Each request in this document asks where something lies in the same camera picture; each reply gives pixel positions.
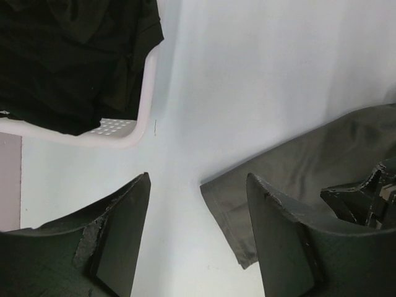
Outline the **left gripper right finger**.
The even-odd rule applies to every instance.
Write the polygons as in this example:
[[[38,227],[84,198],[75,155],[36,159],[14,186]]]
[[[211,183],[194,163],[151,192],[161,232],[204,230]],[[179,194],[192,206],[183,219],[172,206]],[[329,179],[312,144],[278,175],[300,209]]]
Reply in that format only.
[[[394,296],[395,230],[324,215],[248,174],[266,296]]]

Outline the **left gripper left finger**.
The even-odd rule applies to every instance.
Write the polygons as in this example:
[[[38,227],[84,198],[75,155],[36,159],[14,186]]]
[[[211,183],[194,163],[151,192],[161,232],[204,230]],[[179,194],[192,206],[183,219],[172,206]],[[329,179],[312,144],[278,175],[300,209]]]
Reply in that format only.
[[[150,188],[143,173],[65,217],[1,233],[1,295],[130,296]]]

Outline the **grey t shirt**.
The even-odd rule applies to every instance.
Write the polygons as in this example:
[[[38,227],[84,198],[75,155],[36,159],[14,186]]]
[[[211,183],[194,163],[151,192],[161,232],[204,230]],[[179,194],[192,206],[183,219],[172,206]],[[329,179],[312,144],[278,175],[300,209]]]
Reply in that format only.
[[[202,197],[238,264],[257,262],[246,179],[253,173],[279,191],[329,213],[322,189],[362,181],[382,160],[395,156],[395,105],[348,113],[206,180]]]

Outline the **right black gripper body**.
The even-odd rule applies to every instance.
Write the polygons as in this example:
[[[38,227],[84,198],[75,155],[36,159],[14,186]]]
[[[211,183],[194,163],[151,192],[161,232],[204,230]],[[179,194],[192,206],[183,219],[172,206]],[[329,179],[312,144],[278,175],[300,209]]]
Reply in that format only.
[[[360,183],[321,190],[337,218],[375,229],[395,228],[395,160],[386,159]]]

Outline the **black t shirts pile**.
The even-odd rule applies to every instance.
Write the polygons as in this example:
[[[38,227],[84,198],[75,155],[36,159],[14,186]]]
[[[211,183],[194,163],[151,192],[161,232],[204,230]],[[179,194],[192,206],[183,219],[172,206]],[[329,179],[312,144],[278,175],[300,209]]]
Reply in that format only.
[[[156,1],[2,1],[1,116],[74,136],[138,117]]]

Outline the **white plastic basket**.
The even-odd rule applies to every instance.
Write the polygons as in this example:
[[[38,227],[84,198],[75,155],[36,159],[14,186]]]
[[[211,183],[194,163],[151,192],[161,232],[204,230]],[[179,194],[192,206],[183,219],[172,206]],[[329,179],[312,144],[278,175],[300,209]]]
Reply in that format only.
[[[102,119],[100,127],[79,136],[71,136],[36,127],[23,121],[2,118],[1,132],[77,147],[121,149],[135,145],[142,138],[149,121],[159,51],[160,47],[156,46],[145,60],[137,120]]]

